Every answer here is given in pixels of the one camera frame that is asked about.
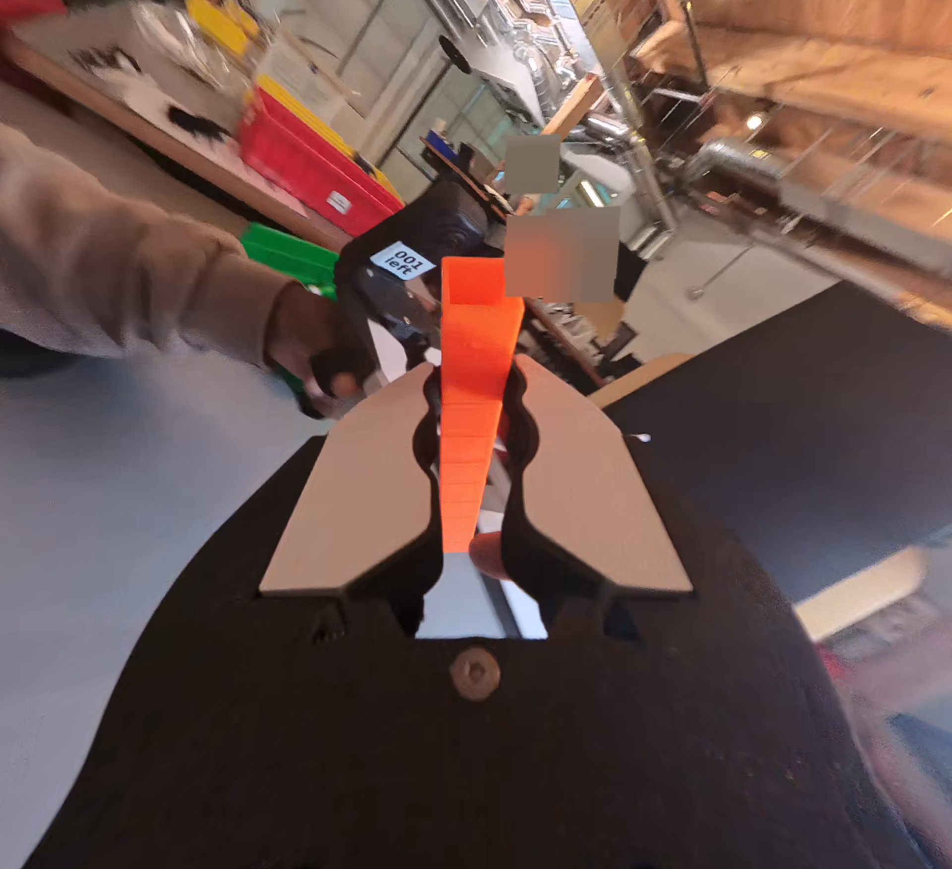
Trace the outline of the person's right hand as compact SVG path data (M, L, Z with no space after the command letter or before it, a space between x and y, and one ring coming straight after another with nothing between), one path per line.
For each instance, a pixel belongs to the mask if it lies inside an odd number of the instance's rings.
M509 580L509 574L503 559L503 542L500 531L482 532L470 542L470 560L476 569L486 577L495 580Z

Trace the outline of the ribbed silver duct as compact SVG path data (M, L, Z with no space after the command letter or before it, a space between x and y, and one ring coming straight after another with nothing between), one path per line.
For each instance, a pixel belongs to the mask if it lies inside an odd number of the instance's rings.
M775 151L734 137L712 138L685 162L683 178L698 184L700 179L718 172L740 182L776 192L792 164Z

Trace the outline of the small black cloth item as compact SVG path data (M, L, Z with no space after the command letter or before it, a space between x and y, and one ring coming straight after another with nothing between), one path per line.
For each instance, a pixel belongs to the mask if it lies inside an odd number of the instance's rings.
M165 114L171 125L192 137L203 138L216 143L225 142L232 137L232 133L228 129L214 120L190 113L177 105L168 105Z

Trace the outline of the clear plastic bag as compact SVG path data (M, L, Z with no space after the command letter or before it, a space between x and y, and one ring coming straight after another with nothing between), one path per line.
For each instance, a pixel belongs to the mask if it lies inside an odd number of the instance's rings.
M133 0L129 8L145 42L189 76L230 96L250 88L242 65L204 35L183 6Z

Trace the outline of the person's left hand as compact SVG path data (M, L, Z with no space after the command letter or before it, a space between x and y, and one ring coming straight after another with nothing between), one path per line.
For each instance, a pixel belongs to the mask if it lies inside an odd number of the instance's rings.
M295 376L314 414L336 419L363 392L371 371L338 304L292 281L273 305L265 333L268 367Z

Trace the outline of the orange segmented plastic bar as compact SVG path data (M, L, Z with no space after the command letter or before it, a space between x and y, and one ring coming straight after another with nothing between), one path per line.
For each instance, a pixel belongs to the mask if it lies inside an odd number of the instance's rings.
M439 495L446 555L475 535L525 304L506 294L501 258L442 266Z

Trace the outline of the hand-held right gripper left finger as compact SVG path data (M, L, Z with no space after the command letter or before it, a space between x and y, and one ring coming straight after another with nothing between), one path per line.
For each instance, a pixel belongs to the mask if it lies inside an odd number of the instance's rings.
M429 412L422 363L337 422L306 480L259 584L263 596L351 590L422 537L431 478L413 451Z

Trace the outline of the person's left forearm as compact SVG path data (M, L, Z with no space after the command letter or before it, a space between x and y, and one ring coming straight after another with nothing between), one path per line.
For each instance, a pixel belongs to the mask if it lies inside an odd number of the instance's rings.
M291 278L15 129L1 139L2 332L67 354L191 348L266 364L269 314Z

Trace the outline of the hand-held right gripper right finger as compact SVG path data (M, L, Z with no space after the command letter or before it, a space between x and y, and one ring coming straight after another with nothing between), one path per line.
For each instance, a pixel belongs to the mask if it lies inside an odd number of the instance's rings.
M691 594L624 434L519 354L506 385L506 575L528 594Z

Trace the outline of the small yellow plastic bin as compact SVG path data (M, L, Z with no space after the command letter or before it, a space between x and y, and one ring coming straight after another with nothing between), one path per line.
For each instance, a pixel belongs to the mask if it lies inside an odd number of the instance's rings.
M244 59L260 36L259 23L235 0L184 0L184 6L199 32L235 59Z

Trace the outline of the red ribbed plastic crate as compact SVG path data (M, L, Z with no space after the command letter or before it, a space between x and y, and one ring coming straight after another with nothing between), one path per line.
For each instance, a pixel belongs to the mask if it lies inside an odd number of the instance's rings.
M404 207L376 167L316 117L301 113L296 102L288 107L257 84L237 134L244 163L351 237Z

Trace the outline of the green plastic bin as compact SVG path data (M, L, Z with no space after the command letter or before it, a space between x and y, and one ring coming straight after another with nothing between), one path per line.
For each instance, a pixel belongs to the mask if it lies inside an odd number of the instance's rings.
M335 302L338 254L292 234L260 223L250 224L240 238L245 254L264 266L299 281L306 289Z

